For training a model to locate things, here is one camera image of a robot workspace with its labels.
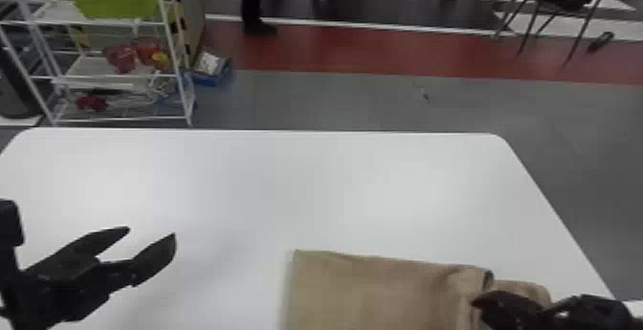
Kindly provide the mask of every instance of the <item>white table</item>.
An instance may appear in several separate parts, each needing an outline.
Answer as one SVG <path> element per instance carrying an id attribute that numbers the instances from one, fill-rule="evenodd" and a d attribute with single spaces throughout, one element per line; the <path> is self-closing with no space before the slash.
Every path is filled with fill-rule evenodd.
<path id="1" fill-rule="evenodd" d="M 128 225 L 104 259 L 176 231 L 175 261 L 77 329 L 277 329 L 294 249 L 468 263 L 555 298 L 610 296 L 493 135 L 38 128 L 0 155 L 23 266 Z M 1 329 L 9 326 L 2 322 Z"/>

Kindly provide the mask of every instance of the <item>gray floor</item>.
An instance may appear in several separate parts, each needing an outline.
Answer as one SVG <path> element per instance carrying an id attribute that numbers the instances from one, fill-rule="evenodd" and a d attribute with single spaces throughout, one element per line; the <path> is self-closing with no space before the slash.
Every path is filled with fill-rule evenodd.
<path id="1" fill-rule="evenodd" d="M 643 298 L 640 87 L 245 71 L 224 91 L 202 92 L 195 122 L 228 129 L 499 134 L 612 291 Z M 14 133 L 0 129 L 0 148 Z"/>

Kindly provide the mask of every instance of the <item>chair leg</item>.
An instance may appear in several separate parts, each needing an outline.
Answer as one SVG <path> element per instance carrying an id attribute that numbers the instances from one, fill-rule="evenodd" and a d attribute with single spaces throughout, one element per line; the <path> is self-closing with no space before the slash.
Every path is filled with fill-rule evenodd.
<path id="1" fill-rule="evenodd" d="M 591 21 L 591 18 L 594 17 L 594 12 L 596 11 L 596 8 L 598 7 L 598 3 L 600 2 L 601 0 L 598 0 L 596 4 L 593 7 L 591 7 L 591 10 L 588 12 L 588 15 L 585 16 L 585 23 L 583 23 L 583 28 L 581 28 L 581 31 L 578 33 L 578 36 L 576 36 L 576 41 L 574 41 L 574 45 L 571 47 L 571 50 L 567 55 L 567 59 L 565 60 L 565 63 L 569 62 L 569 60 L 571 60 L 571 58 L 574 56 L 574 53 L 576 53 L 576 49 L 578 48 L 578 45 L 581 43 L 581 39 L 583 38 L 583 35 L 585 35 L 585 31 L 588 29 L 589 22 Z"/>
<path id="2" fill-rule="evenodd" d="M 545 21 L 545 22 L 541 25 L 541 27 L 540 27 L 540 28 L 538 29 L 538 31 L 534 34 L 534 36 L 538 36 L 538 35 L 540 35 L 540 34 L 541 34 L 541 32 L 542 32 L 542 31 L 544 31 L 544 29 L 549 25 L 549 23 L 551 23 L 551 21 L 552 21 L 552 20 L 554 20 L 554 18 L 555 18 L 557 15 L 558 15 L 558 11 L 553 12 L 553 13 L 551 14 L 551 16 L 549 17 L 549 19 L 547 19 L 547 21 Z"/>
<path id="3" fill-rule="evenodd" d="M 511 22 L 513 22 L 513 21 L 514 21 L 514 19 L 516 19 L 516 16 L 518 15 L 518 13 L 519 13 L 519 12 L 521 12 L 522 7 L 524 7 L 524 5 L 525 5 L 526 3 L 527 3 L 527 0 L 523 0 L 520 4 L 518 4 L 518 6 L 517 6 L 517 7 L 516 7 L 516 9 L 514 10 L 514 12 L 512 12 L 512 13 L 511 13 L 511 17 L 509 17 L 509 20 L 507 20 L 506 18 L 505 18 L 505 19 L 502 19 L 502 26 L 501 26 L 500 28 L 498 28 L 498 30 L 496 31 L 496 33 L 493 35 L 493 37 L 494 37 L 494 38 L 497 38 L 497 37 L 498 37 L 498 35 L 500 34 L 500 32 L 502 32 L 502 31 L 504 31 L 505 29 L 509 28 L 509 25 L 511 24 Z"/>
<path id="4" fill-rule="evenodd" d="M 534 10 L 534 14 L 531 15 L 531 20 L 529 21 L 527 32 L 522 36 L 521 48 L 518 49 L 518 54 L 522 53 L 522 51 L 524 50 L 524 46 L 527 44 L 527 40 L 529 40 L 529 35 L 531 34 L 531 30 L 534 28 L 536 17 L 541 12 L 541 3 L 542 2 L 540 0 L 538 1 L 538 3 L 536 3 L 536 9 Z"/>
<path id="5" fill-rule="evenodd" d="M 511 13 L 511 11 L 510 11 L 511 7 L 513 7 L 515 4 L 516 4 L 516 0 L 511 0 L 511 1 L 509 2 L 509 4 L 507 4 L 507 5 L 504 7 L 504 15 L 502 16 L 502 28 L 498 29 L 498 30 L 497 30 L 497 31 L 492 35 L 492 37 L 493 37 L 493 38 L 497 38 L 497 37 L 500 35 L 500 33 L 501 33 L 502 31 L 504 31 L 504 28 L 508 26 L 508 24 L 505 24 L 505 23 L 507 22 L 507 18 L 509 18 L 509 14 Z M 520 11 L 520 8 L 522 8 L 522 6 L 519 6 L 519 8 L 516 10 L 516 12 Z"/>

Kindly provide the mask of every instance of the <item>folded towel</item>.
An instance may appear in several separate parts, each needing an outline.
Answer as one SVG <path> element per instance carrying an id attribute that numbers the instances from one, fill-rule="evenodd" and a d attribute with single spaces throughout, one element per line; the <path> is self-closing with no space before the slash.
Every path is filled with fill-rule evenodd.
<path id="1" fill-rule="evenodd" d="M 296 251 L 286 329 L 478 330 L 471 301 L 493 282 L 490 271 L 476 266 Z M 537 285 L 496 286 L 548 301 Z"/>

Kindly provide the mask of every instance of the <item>red floor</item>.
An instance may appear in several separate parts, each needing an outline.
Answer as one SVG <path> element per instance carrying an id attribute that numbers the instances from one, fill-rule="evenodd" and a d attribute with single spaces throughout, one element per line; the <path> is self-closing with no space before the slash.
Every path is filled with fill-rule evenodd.
<path id="1" fill-rule="evenodd" d="M 614 42 L 588 54 L 584 41 L 565 65 L 572 42 L 539 38 L 517 56 L 519 37 L 311 26 L 246 37 L 236 22 L 210 22 L 204 38 L 237 69 L 643 84 L 643 43 Z"/>

